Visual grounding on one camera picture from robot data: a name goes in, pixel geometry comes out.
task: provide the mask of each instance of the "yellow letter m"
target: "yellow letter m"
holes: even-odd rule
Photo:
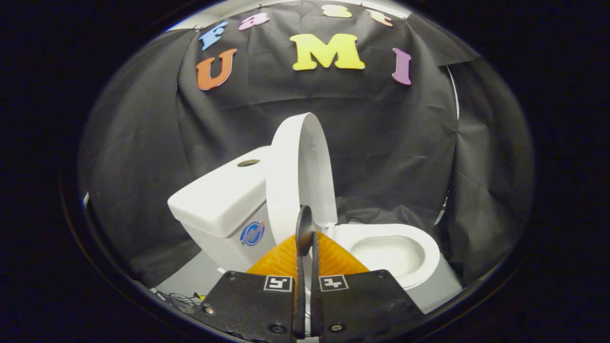
[[[324,44],[312,34],[294,35],[290,38],[296,43],[296,63],[292,65],[292,68],[294,70],[315,69],[318,64],[312,61],[312,55],[323,67],[328,68],[337,55],[335,62],[337,68],[364,69],[364,63],[358,57],[356,50],[357,39],[354,35],[335,34],[328,44]]]

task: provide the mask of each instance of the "toilet tank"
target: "toilet tank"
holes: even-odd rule
[[[193,240],[226,270],[245,272],[275,246],[265,196],[269,148],[230,161],[167,201]]]

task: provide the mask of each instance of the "bolt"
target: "bolt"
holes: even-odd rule
[[[341,325],[341,324],[334,324],[333,326],[331,326],[332,332],[339,332],[342,330],[343,330],[343,325]]]
[[[271,332],[274,332],[274,333],[285,333],[286,332],[286,328],[284,326],[282,326],[281,324],[272,324],[269,326],[269,330],[271,330]]]

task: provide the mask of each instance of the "white toilet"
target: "white toilet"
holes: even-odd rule
[[[439,263],[434,239],[413,226],[337,225],[328,146],[311,113],[286,119],[271,146],[215,169],[168,200],[193,240],[221,268],[238,272],[295,233],[302,204],[311,207],[323,233],[369,270],[387,269],[403,289],[427,280]]]
[[[386,269],[403,289],[426,281],[440,260],[424,231],[402,224],[337,225],[337,206],[326,138],[314,114],[286,119],[268,155],[267,211],[276,242],[294,234],[301,205],[309,205],[322,233],[369,270]]]

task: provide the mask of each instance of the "foam letter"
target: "foam letter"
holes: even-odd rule
[[[218,24],[215,28],[211,29],[210,31],[207,31],[205,34],[203,34],[199,38],[199,40],[201,40],[201,42],[203,43],[203,47],[201,48],[202,51],[209,48],[210,45],[216,43],[220,39],[220,35],[224,32],[223,27],[225,27],[226,25],[227,25],[227,22],[224,21],[224,22]]]
[[[253,27],[254,25],[260,25],[266,23],[269,20],[269,16],[266,13],[258,13],[253,16],[249,16],[242,21],[242,24],[237,28],[239,31],[244,31]]]
[[[392,21],[392,19],[386,17],[383,13],[381,12],[377,12],[374,10],[369,10],[367,9],[367,11],[369,11],[371,13],[371,18],[373,18],[373,20],[382,23],[383,25],[388,25],[390,27],[392,27],[392,23],[388,23],[386,20]]]
[[[328,68],[337,55],[335,62],[337,68],[364,69],[365,65],[358,57],[356,50],[357,39],[354,35],[335,34],[326,45],[312,34],[294,35],[290,38],[296,43],[296,63],[292,65],[292,68],[294,70],[315,69],[318,64],[312,61],[312,55],[323,67]]]
[[[393,48],[392,51],[396,54],[396,72],[392,74],[392,78],[403,85],[410,85],[409,62],[411,61],[411,55],[398,48]]]
[[[197,64],[197,84],[200,89],[208,90],[214,87],[218,87],[227,81],[229,75],[231,75],[231,69],[233,67],[233,54],[237,49],[230,49],[219,55],[222,60],[220,74],[212,78],[210,75],[210,66],[214,61],[214,57],[210,57],[207,60],[203,60]]]
[[[333,16],[336,18],[351,18],[351,13],[347,11],[347,7],[339,5],[324,5],[322,6],[326,16]]]

